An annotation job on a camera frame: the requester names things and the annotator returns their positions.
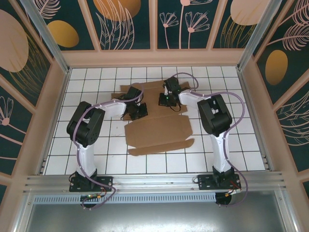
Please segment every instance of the flower illustration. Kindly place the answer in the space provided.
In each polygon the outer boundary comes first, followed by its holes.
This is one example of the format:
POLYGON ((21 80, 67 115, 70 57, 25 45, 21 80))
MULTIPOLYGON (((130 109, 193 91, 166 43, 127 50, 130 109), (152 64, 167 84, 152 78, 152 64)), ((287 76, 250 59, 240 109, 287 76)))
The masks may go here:
POLYGON ((180 0, 180 3, 183 6, 189 6, 189 5, 202 5, 206 3, 210 3, 212 0, 180 0))
POLYGON ((180 15, 180 26, 179 26, 179 49, 182 48, 182 24, 183 24, 183 10, 185 6, 190 5, 202 5, 211 3, 212 0, 180 0, 180 3, 182 4, 182 11, 180 15))
POLYGON ((188 48, 190 48, 190 38, 191 33, 208 30, 210 28, 207 18, 207 13, 196 13, 192 18, 192 12, 185 14, 185 22, 188 27, 189 32, 189 40, 188 40, 188 48))
MULTIPOLYGON (((1 96, 0 97, 0 126, 9 126, 9 127, 12 127, 13 129, 23 133, 23 134, 26 134, 26 132, 12 126, 10 124, 10 118, 11 118, 11 115, 12 115, 12 111, 13 111, 13 105, 14 105, 14 101, 10 98, 7 99, 7 101, 5 101, 4 97, 1 96)), ((10 137, 7 137, 3 134, 0 134, 0 137, 1 138, 4 138, 8 141, 11 141, 15 144, 19 144, 19 145, 22 145, 23 143, 15 140, 15 139, 12 139, 10 137)))
POLYGON ((3 96, 0 97, 0 125, 7 126, 10 124, 10 117, 13 111, 14 101, 10 98, 5 99, 3 96))
POLYGON ((160 19, 161 19, 161 22, 164 26, 166 45, 168 46, 168 49, 169 49, 169 42, 168 42, 168 35, 167 35, 167 32, 166 32, 166 28, 176 26, 176 25, 179 24, 179 22, 178 22, 178 20, 176 20, 177 17, 175 15, 175 12, 174 13, 167 13, 166 15, 165 15, 165 13, 161 13, 160 19))

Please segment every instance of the metal base plate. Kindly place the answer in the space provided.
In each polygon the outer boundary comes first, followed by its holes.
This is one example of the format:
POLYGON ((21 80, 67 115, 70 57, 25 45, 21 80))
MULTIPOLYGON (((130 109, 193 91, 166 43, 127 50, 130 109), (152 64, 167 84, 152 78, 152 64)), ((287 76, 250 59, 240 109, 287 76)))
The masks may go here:
MULTIPOLYGON (((96 181, 98 181, 101 184, 105 184, 108 186, 112 186, 112 176, 98 176, 96 181)), ((91 188, 91 185, 80 185, 79 181, 76 177, 71 178, 71 185, 69 188, 69 192, 101 192, 101 186, 94 185, 91 188)), ((107 192, 110 192, 111 188, 105 188, 107 192)))
POLYGON ((213 176, 210 175, 198 175, 197 176, 199 190, 229 190, 234 189, 235 186, 231 181, 238 187, 241 188, 239 175, 233 174, 230 178, 226 179, 221 183, 220 186, 217 186, 216 182, 213 179, 213 176))

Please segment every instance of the cardboard box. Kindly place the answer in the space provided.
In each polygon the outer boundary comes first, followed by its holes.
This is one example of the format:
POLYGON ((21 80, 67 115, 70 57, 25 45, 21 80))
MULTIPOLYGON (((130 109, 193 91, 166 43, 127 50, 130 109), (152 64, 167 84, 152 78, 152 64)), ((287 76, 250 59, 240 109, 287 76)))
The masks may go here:
MULTIPOLYGON (((164 93, 163 83, 163 81, 142 83, 144 86, 142 102, 147 104, 148 116, 125 126, 126 143, 135 147, 128 150, 133 156, 188 148, 194 142, 194 139, 187 140, 193 133, 189 117, 180 115, 187 111, 186 106, 182 105, 181 110, 175 112, 169 107, 158 105, 159 94, 164 93)), ((141 89, 139 84, 133 86, 141 89)), ((184 83, 181 86, 189 87, 189 84, 184 83)), ((123 92, 127 92, 129 88, 130 86, 120 86, 123 92)), ((121 94, 112 94, 112 98, 121 94)), ((123 120, 130 120, 130 116, 124 116, 123 120)))

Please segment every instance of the white tile floor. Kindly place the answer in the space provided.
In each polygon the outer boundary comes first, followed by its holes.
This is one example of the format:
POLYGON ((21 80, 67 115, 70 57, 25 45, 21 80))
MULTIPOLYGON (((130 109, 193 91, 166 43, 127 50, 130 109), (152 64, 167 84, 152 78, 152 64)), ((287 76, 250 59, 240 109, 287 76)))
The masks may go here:
MULTIPOLYGON (((73 69, 63 101, 44 174, 71 174, 76 169, 76 148, 66 133, 66 127, 80 101, 100 103, 111 99, 120 85, 149 82, 171 77, 176 72, 193 74, 199 81, 197 92, 210 94, 232 91, 243 94, 235 67, 141 67, 73 69)), ((180 83, 193 80, 184 74, 180 83)), ((223 95, 234 118, 239 118, 242 107, 238 100, 223 95)), ((105 118, 95 145, 95 162, 99 174, 161 174, 211 172, 213 150, 209 135, 201 127, 197 110, 188 107, 194 144, 186 149, 162 154, 134 157, 128 155, 124 125, 120 117, 105 118)), ((260 149, 254 134, 248 109, 243 121, 229 136, 230 159, 243 171, 265 170, 260 149)))

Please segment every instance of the cardboard piece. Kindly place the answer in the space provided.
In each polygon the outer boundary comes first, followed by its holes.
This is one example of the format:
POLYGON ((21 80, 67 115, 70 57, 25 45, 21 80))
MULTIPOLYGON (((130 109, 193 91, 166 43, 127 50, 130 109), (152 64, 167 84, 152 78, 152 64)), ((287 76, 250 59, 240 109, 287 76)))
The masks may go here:
MULTIPOLYGON (((192 146, 194 139, 186 140, 192 135, 191 124, 188 116, 180 113, 186 112, 186 106, 179 112, 174 112, 169 107, 159 106, 159 94, 164 92, 163 81, 142 83, 144 86, 144 98, 142 102, 147 104, 148 116, 132 121, 125 126, 126 143, 135 147, 129 149, 133 156, 156 154, 160 152, 178 150, 192 146)), ((130 86, 121 86, 123 92, 127 92, 130 86)), ((122 93, 112 94, 115 98, 122 93)), ((124 116, 123 120, 130 120, 130 116, 124 116)))

